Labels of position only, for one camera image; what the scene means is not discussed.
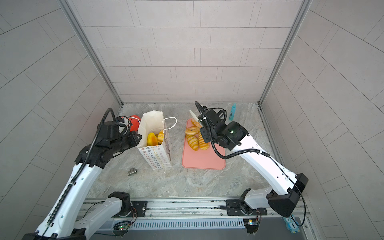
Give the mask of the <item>ridged spiral bread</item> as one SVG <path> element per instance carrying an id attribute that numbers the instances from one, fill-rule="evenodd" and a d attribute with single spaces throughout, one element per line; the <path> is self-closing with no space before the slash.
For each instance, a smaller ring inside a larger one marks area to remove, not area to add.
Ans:
<path id="1" fill-rule="evenodd" d="M 205 143 L 201 132 L 199 132 L 199 134 L 198 134 L 198 142 L 199 142 L 200 150 L 207 150 L 207 149 L 210 148 L 210 144 L 209 143 Z"/>

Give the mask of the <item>orange oval bread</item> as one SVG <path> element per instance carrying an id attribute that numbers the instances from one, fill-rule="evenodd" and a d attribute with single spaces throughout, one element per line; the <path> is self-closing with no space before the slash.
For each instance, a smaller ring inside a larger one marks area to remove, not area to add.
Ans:
<path id="1" fill-rule="evenodd" d="M 149 133 L 147 137 L 147 146 L 157 146 L 158 140 L 154 133 Z"/>

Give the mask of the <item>white paper bag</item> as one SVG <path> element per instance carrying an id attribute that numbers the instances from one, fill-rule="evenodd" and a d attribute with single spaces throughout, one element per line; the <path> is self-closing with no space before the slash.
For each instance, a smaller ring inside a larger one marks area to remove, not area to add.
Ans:
<path id="1" fill-rule="evenodd" d="M 161 111 L 150 111 L 143 114 L 138 128 L 138 134 L 142 136 L 137 148 L 145 161 L 153 170 L 170 168 L 171 148 L 169 130 L 174 127 L 167 127 L 166 120 L 175 117 L 165 118 Z"/>

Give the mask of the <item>bundt ring bread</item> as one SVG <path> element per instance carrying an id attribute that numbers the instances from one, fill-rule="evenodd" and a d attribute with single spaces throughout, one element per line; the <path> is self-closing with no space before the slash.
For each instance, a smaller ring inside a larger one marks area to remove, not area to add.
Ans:
<path id="1" fill-rule="evenodd" d="M 164 131 L 160 131 L 157 135 L 158 145 L 161 145 L 164 141 Z"/>

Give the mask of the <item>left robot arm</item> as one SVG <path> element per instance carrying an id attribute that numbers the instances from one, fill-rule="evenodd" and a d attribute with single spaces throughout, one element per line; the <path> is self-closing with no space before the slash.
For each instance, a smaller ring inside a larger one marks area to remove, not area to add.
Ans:
<path id="1" fill-rule="evenodd" d="M 75 160 L 70 178 L 54 207 L 33 233 L 24 240 L 87 240 L 113 216 L 136 220 L 138 213 L 130 195 L 113 192 L 91 213 L 77 220 L 79 211 L 94 181 L 111 159 L 135 148 L 142 136 L 131 129 L 131 117 L 118 116 L 108 108 L 98 124 L 90 145 Z"/>

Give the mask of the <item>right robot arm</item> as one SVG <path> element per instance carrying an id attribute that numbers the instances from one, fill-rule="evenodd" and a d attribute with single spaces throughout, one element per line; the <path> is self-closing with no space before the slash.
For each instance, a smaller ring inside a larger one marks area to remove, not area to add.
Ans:
<path id="1" fill-rule="evenodd" d="M 283 167 L 260 147 L 241 124 L 226 124 L 227 113 L 219 108 L 202 106 L 195 102 L 199 116 L 193 115 L 202 127 L 200 132 L 205 143 L 211 144 L 215 154 L 224 160 L 240 156 L 256 169 L 270 184 L 268 188 L 246 189 L 238 200 L 238 211 L 250 216 L 256 209 L 271 207 L 277 214 L 292 218 L 303 191 L 308 183 L 304 174 L 295 174 Z"/>

